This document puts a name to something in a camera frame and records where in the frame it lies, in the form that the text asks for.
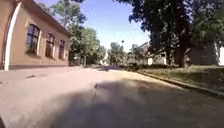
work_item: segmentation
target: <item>house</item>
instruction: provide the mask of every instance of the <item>house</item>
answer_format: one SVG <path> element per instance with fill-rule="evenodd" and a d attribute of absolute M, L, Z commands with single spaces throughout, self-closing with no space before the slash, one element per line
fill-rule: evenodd
<path fill-rule="evenodd" d="M 192 64 L 195 65 L 224 65 L 224 47 L 215 44 L 205 45 L 203 48 L 192 48 L 189 53 Z"/>
<path fill-rule="evenodd" d="M 141 46 L 139 46 L 139 48 L 142 49 L 141 50 L 142 54 L 147 55 L 148 49 L 151 46 L 150 43 L 151 42 L 146 42 L 146 43 L 142 44 Z M 166 65 L 165 54 L 150 55 L 150 56 L 146 57 L 146 59 L 142 60 L 141 64 L 144 64 L 144 65 L 164 64 L 164 65 Z"/>
<path fill-rule="evenodd" d="M 68 65 L 72 34 L 33 0 L 0 0 L 0 67 Z"/>

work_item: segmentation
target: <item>road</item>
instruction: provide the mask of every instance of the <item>road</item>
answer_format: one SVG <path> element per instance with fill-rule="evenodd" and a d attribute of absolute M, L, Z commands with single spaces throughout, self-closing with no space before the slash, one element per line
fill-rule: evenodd
<path fill-rule="evenodd" d="M 224 126 L 222 100 L 116 68 L 0 72 L 0 81 L 7 128 Z"/>

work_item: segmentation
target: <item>grass verge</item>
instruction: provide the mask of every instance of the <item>grass verge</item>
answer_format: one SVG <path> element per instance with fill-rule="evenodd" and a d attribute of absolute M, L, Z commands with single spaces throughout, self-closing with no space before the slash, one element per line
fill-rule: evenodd
<path fill-rule="evenodd" d="M 224 67 L 191 66 L 189 68 L 147 68 L 145 73 L 195 86 L 224 92 Z"/>

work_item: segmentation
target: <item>blue sky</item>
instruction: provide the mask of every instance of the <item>blue sky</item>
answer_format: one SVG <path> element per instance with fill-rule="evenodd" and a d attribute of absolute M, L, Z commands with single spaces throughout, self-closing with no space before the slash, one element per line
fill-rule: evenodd
<path fill-rule="evenodd" d="M 52 5 L 58 0 L 35 0 L 46 5 Z M 81 4 L 81 11 L 87 17 L 84 26 L 97 31 L 97 37 L 102 45 L 110 48 L 111 42 L 124 40 L 125 50 L 129 50 L 132 44 L 141 45 L 149 40 L 148 34 L 140 29 L 137 23 L 129 23 L 128 16 L 131 7 L 119 4 L 112 0 L 85 0 Z"/>

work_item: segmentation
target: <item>tree trunk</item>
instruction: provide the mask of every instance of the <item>tree trunk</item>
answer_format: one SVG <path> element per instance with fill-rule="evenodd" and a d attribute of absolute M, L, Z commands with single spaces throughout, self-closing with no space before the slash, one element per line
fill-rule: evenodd
<path fill-rule="evenodd" d="M 84 56 L 84 66 L 86 66 L 86 56 Z"/>
<path fill-rule="evenodd" d="M 171 49 L 170 48 L 166 48 L 166 62 L 167 62 L 167 65 L 171 65 Z"/>
<path fill-rule="evenodd" d="M 177 0 L 176 3 L 176 16 L 177 16 L 177 24 L 176 24 L 176 32 L 179 38 L 179 57 L 178 57 L 178 65 L 179 67 L 186 68 L 186 54 L 188 52 L 188 48 L 190 48 L 190 27 L 188 23 L 188 16 L 186 14 L 185 6 L 183 0 Z"/>
<path fill-rule="evenodd" d="M 186 68 L 188 65 L 186 63 L 186 51 L 187 49 L 180 49 L 179 58 L 178 58 L 178 65 L 181 68 Z"/>

